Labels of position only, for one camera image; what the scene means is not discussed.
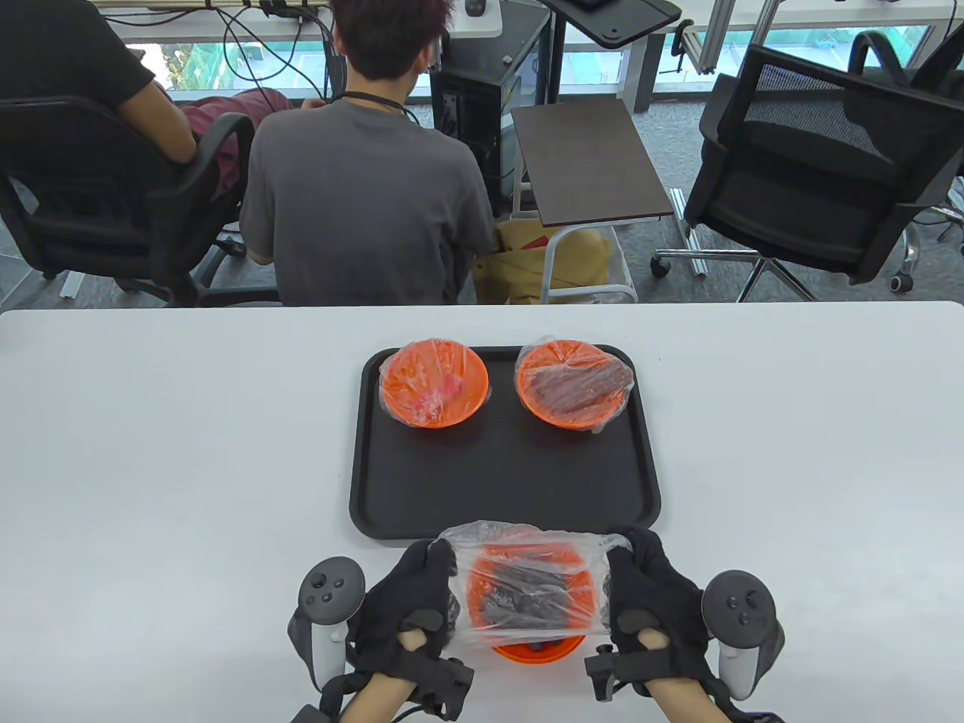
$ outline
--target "neck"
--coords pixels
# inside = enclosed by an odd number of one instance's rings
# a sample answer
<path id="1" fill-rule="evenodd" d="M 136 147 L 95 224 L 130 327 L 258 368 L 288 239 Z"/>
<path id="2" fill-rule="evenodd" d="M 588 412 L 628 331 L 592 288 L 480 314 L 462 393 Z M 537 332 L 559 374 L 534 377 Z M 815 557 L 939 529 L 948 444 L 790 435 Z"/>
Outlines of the neck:
<path id="1" fill-rule="evenodd" d="M 348 83 L 346 88 L 348 91 L 378 95 L 380 98 L 394 100 L 396 103 L 404 105 L 414 87 L 415 83 L 412 83 L 407 76 L 395 80 L 368 80 L 350 67 L 348 68 Z M 357 98 L 346 98 L 346 100 L 359 105 L 377 108 L 378 110 L 397 113 L 397 111 L 392 108 L 379 103 L 373 103 L 369 100 L 359 100 Z"/>

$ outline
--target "dark hair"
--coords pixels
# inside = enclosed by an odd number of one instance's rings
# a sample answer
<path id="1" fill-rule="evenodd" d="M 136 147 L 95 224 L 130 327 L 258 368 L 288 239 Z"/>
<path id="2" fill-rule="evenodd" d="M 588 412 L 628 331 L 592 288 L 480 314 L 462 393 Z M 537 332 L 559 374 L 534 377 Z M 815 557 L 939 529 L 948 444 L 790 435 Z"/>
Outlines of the dark hair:
<path id="1" fill-rule="evenodd" d="M 330 0 L 352 67 L 368 80 L 394 80 L 437 39 L 454 0 Z"/>

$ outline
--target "chair wheel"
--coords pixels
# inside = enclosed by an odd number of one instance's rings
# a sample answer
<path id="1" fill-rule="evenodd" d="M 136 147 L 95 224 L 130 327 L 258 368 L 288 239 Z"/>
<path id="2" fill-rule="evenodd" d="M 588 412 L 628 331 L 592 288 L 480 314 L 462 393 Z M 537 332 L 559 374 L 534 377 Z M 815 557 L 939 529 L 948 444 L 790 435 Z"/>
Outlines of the chair wheel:
<path id="1" fill-rule="evenodd" d="M 653 258 L 650 259 L 650 273 L 657 279 L 662 279 L 666 276 L 670 268 L 672 267 L 669 261 L 664 261 L 659 256 L 653 256 Z"/>
<path id="2" fill-rule="evenodd" d="M 891 291 L 895 294 L 906 294 L 914 288 L 914 280 L 908 274 L 898 271 L 891 276 Z"/>
<path id="3" fill-rule="evenodd" d="M 244 241 L 235 241 L 232 238 L 219 238 L 218 246 L 232 258 L 244 258 L 248 255 L 248 245 Z"/>

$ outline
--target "black mesh chair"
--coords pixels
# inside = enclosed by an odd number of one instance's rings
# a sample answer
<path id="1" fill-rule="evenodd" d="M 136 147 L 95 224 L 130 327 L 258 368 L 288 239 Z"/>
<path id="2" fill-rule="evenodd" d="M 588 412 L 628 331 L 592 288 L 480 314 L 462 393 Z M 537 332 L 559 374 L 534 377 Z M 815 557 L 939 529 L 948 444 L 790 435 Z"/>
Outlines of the black mesh chair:
<path id="1" fill-rule="evenodd" d="M 24 260 L 48 279 L 62 271 L 113 277 L 173 307 L 277 301 L 275 287 L 209 288 L 227 254 L 247 253 L 218 236 L 237 220 L 253 137 L 251 119 L 227 114 L 201 139 L 195 161 L 178 167 L 88 100 L 2 101 L 0 217 Z M 217 154 L 232 138 L 241 181 L 214 198 Z"/>
<path id="2" fill-rule="evenodd" d="M 880 64 L 866 67 L 868 52 L 873 52 Z M 924 59 L 920 67 L 903 68 L 897 53 L 887 36 L 877 31 L 860 33 L 850 46 L 850 62 L 847 70 L 871 80 L 889 83 L 901 88 L 912 88 L 922 93 L 932 93 L 958 102 L 964 101 L 964 71 L 959 69 L 964 59 L 964 24 L 950 33 L 934 52 Z M 958 166 L 957 175 L 964 175 L 964 166 Z M 964 215 L 949 203 L 942 202 L 927 209 L 964 228 Z M 913 227 L 904 234 L 904 258 L 900 270 L 891 278 L 891 290 L 895 293 L 909 291 L 914 287 L 914 268 L 921 255 L 920 244 Z"/>
<path id="3" fill-rule="evenodd" d="M 813 301 L 783 262 L 874 279 L 910 221 L 947 192 L 964 106 L 751 45 L 740 76 L 717 79 L 700 130 L 683 231 L 705 224 L 752 251 L 659 250 L 654 275 L 668 272 L 666 257 L 748 261 L 737 301 L 764 271 Z"/>

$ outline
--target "brown bag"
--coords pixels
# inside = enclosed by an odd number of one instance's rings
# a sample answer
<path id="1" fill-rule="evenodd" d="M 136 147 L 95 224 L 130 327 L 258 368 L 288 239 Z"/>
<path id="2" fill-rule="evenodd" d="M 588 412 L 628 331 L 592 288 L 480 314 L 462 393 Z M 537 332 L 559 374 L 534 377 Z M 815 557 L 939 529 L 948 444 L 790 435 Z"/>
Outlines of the brown bag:
<path id="1" fill-rule="evenodd" d="M 546 240 L 561 228 L 546 229 L 535 219 L 516 219 L 498 225 L 503 251 L 479 258 L 472 281 L 479 304 L 538 304 L 542 290 L 546 246 L 524 247 Z M 573 288 L 609 283 L 612 242 L 591 228 L 567 234 L 555 252 L 551 288 Z M 552 299 L 554 304 L 577 301 Z"/>

